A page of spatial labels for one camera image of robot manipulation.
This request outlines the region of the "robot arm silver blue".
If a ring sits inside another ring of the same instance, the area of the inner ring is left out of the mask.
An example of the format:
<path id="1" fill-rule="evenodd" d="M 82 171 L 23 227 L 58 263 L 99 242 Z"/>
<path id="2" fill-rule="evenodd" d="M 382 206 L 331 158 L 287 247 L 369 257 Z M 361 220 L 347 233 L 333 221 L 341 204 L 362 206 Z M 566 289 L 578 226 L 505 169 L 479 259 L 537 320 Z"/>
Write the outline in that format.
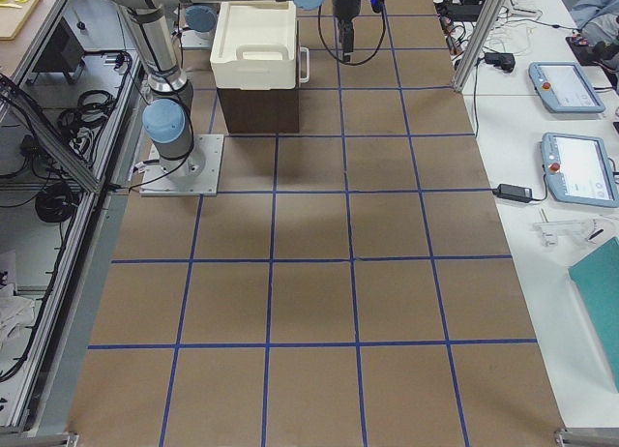
<path id="1" fill-rule="evenodd" d="M 142 112 L 142 126 L 159 156 L 160 171 L 144 179 L 147 194 L 205 194 L 214 189 L 220 159 L 206 150 L 210 137 L 195 133 L 193 88 L 175 53 L 165 18 L 178 5 L 212 21 L 195 28 L 215 34 L 211 59 L 226 128 L 233 134 L 296 134 L 300 131 L 299 57 L 296 13 L 324 0 L 108 0 L 125 20 L 142 61 L 153 99 Z M 361 0 L 332 0 L 352 50 L 352 21 Z"/>

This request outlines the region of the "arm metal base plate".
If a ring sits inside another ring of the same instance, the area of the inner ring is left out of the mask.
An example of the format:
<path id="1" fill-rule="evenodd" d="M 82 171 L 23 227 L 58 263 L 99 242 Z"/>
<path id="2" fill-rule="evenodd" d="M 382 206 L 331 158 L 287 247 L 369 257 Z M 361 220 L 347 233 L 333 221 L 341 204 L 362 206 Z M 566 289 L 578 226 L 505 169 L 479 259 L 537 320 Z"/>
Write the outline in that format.
<path id="1" fill-rule="evenodd" d="M 192 152 L 185 161 L 163 160 L 156 146 L 151 145 L 150 160 L 157 163 L 144 170 L 145 184 L 138 187 L 144 196 L 214 196 L 218 192 L 223 134 L 196 134 Z"/>

